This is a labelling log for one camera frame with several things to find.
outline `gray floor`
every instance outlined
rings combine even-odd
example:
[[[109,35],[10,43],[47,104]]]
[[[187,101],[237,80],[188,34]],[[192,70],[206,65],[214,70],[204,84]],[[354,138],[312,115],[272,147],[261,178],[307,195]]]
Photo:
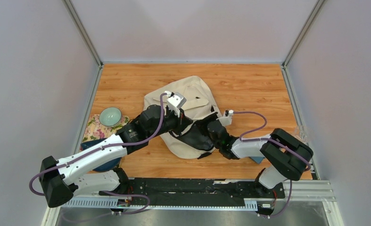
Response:
[[[283,202],[277,202],[279,211]],[[63,209],[70,220],[84,220],[109,213],[107,209]],[[89,222],[73,224],[58,220],[58,226],[327,226],[321,202],[293,202],[285,212],[271,219],[246,211],[148,210],[134,215],[106,216]]]

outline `metal frame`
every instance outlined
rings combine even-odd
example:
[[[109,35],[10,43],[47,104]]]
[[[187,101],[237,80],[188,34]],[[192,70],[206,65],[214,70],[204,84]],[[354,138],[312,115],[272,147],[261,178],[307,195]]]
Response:
[[[83,37],[84,42],[86,43],[90,53],[94,57],[96,63],[99,65],[99,71],[95,79],[94,88],[92,90],[92,93],[90,94],[89,105],[86,110],[83,124],[78,133],[78,141],[74,149],[74,153],[76,153],[79,150],[79,146],[82,140],[82,134],[84,133],[86,129],[86,123],[88,121],[88,117],[91,112],[93,100],[95,98],[96,90],[97,90],[99,80],[102,74],[103,62],[101,61],[99,55],[97,54],[95,47],[93,46],[83,24],[81,23],[81,20],[74,8],[74,5],[72,4],[72,1],[62,0],[62,2],[65,4],[70,16],[73,19],[74,24],[76,25],[81,36]],[[282,62],[281,64],[281,70],[282,70],[282,74],[284,77],[285,85],[288,90],[289,99],[291,101],[291,105],[292,105],[292,108],[295,114],[295,119],[299,126],[304,124],[304,119],[299,110],[298,101],[294,93],[295,89],[293,87],[292,80],[290,79],[287,66],[292,60],[300,43],[303,41],[305,35],[307,34],[309,28],[311,27],[313,21],[317,17],[318,13],[320,12],[320,9],[323,7],[323,4],[325,2],[326,0],[317,0],[301,32],[299,33],[297,39],[295,40],[295,43],[292,45],[292,48],[290,49],[284,62]],[[156,64],[156,63],[164,63],[164,62],[137,62],[137,63]],[[173,63],[190,63],[190,62],[173,62]],[[248,64],[252,62],[236,62],[236,63]],[[315,161],[315,158],[313,157],[313,167],[312,167],[313,169],[315,169],[314,161]],[[284,192],[286,196],[288,196],[289,182],[283,182],[283,185],[284,185]],[[77,196],[73,198],[69,203],[63,205],[62,208],[64,207],[112,208],[112,207],[115,207],[115,206],[111,206],[112,202],[114,204],[114,201],[117,201],[118,199],[123,199],[123,198],[125,197],[122,197],[122,198],[114,197],[113,198],[113,197],[99,196],[97,194],[83,195],[83,196]],[[295,202],[309,202],[309,201],[322,202],[324,209],[326,211],[326,217],[327,217],[329,225],[330,226],[337,226],[337,225],[343,226],[343,221],[339,213],[337,201],[336,201],[336,198],[334,196],[334,193],[332,191],[329,181],[326,181],[326,180],[295,181],[293,182],[291,200]],[[226,208],[226,207],[217,208],[217,207],[208,207],[208,206],[206,207],[151,206],[150,208],[160,209],[160,210],[244,210],[244,211],[247,210],[247,211],[252,211],[255,207],[256,202],[260,202],[260,201],[271,201],[271,199],[246,199],[245,207],[241,207],[241,208]],[[140,207],[141,206],[130,206],[129,209],[133,209],[133,208],[137,209]],[[45,212],[41,225],[42,226],[54,226],[58,220],[59,211],[60,211],[60,207],[58,208],[48,207]]]
[[[74,150],[73,150],[73,154],[76,154],[80,151],[80,145],[81,145],[81,142],[82,142],[82,137],[84,135],[85,129],[87,128],[87,122],[88,122],[88,119],[90,117],[91,108],[92,108],[92,104],[94,103],[95,95],[97,93],[97,89],[98,89],[100,77],[102,75],[103,67],[104,67],[103,65],[99,67],[98,74],[97,74],[97,76],[95,78],[95,81],[93,83],[92,92],[90,93],[90,96],[88,98],[89,101],[88,101],[87,110],[86,110],[84,118],[82,120],[80,130],[77,133],[78,138],[77,138],[77,143],[76,143],[76,145],[74,147]]]
[[[90,53],[92,54],[92,57],[94,57],[95,62],[98,64],[99,67],[103,65],[94,45],[91,42],[90,37],[87,34],[87,31],[85,30],[80,17],[77,14],[77,11],[75,10],[75,7],[71,0],[62,0],[64,5],[66,6],[67,11],[69,12],[75,26],[77,27],[80,35],[82,36],[82,39],[84,39],[85,44],[87,45],[88,49],[90,50]]]
[[[302,27],[302,30],[300,31],[299,35],[297,36],[297,39],[295,40],[294,44],[291,47],[291,50],[289,51],[287,57],[285,58],[284,62],[282,63],[283,66],[288,66],[292,57],[294,56],[296,50],[298,49],[300,43],[302,42],[303,38],[305,37],[307,31],[309,30],[310,26],[313,24],[314,19],[317,17],[317,15],[320,12],[320,9],[323,7],[326,0],[317,0],[315,6],[313,7],[309,17],[307,18],[305,24]]]

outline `teal object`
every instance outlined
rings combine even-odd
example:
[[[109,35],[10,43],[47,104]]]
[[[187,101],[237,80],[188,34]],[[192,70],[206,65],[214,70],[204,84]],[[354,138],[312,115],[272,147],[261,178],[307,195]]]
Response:
[[[102,125],[112,127],[117,125],[122,118],[122,112],[115,107],[109,107],[99,115],[99,121]]]

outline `beige bag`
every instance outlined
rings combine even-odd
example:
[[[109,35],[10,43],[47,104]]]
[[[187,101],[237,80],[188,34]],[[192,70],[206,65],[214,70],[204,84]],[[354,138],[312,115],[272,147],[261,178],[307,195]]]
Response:
[[[179,92],[186,99],[187,102],[182,106],[184,113],[187,117],[192,120],[201,120],[213,112],[218,112],[218,117],[221,117],[220,110],[217,107],[217,103],[213,98],[213,94],[210,91],[206,83],[197,76],[190,76],[185,79],[181,79],[172,82],[158,90],[155,90],[144,97],[144,110],[149,105],[160,105],[160,94],[165,91]],[[163,97],[163,102],[166,106],[167,97]],[[191,126],[188,126],[183,133],[188,131]],[[183,159],[195,159],[207,152],[212,152],[214,148],[209,151],[203,151],[195,149],[178,139],[172,137],[169,133],[160,135],[164,140],[170,151]]]

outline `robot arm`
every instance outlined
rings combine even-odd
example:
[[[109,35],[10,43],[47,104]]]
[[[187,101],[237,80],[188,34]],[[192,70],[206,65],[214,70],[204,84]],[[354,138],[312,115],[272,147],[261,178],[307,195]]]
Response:
[[[241,140],[231,136],[223,124],[231,121],[232,113],[226,111],[222,118],[207,125],[210,139],[225,158],[265,157],[272,166],[263,169],[255,180],[256,187],[263,190],[273,189],[286,179],[300,180],[313,156],[311,148],[279,128],[269,135],[253,139]]]
[[[111,170],[96,174],[87,172],[147,146],[148,141],[155,136],[168,131],[180,134],[192,124],[192,120],[187,118],[181,109],[186,99],[179,93],[167,91],[166,94],[169,98],[165,115],[164,111],[161,111],[162,106],[151,105],[103,142],[58,160],[52,156],[45,158],[41,164],[40,183],[48,206],[60,206],[79,194],[117,189],[126,178],[122,171]]]
[[[41,165],[40,183],[48,206],[51,208],[60,206],[80,194],[99,191],[120,192],[120,184],[128,180],[122,169],[95,174],[87,174],[87,172],[108,161],[146,147],[148,141],[155,136],[169,131],[181,134],[187,126],[191,125],[193,121],[187,118],[181,109],[186,99],[179,93],[166,92],[166,94],[169,98],[165,115],[161,111],[163,107],[151,105],[105,141],[58,160],[52,156],[45,158]],[[219,152],[228,159],[266,157],[272,166],[262,170],[256,179],[256,187],[261,187],[263,192],[272,189],[285,179],[300,179],[306,164],[290,153],[283,153],[280,146],[267,140],[275,139],[281,142],[307,161],[313,155],[309,147],[281,129],[275,129],[272,134],[259,137],[256,142],[242,141],[239,137],[231,136],[225,129],[225,126],[231,124],[232,114],[233,111],[230,110],[226,111],[221,118],[212,114],[200,120],[198,127],[200,133],[209,137]],[[57,166],[58,169],[46,172]]]

